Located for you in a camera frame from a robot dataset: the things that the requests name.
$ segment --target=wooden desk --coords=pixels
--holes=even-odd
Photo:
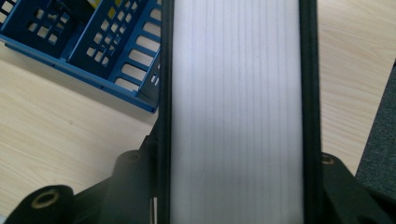
[[[318,1],[323,149],[356,169],[396,57],[396,2]],[[157,115],[0,45],[0,214],[33,190],[79,192]]]

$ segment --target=black frame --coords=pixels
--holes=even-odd
[[[158,220],[170,222],[172,57],[174,0],[163,1],[158,151]],[[317,1],[300,0],[300,38],[304,135],[304,223],[322,214]]]

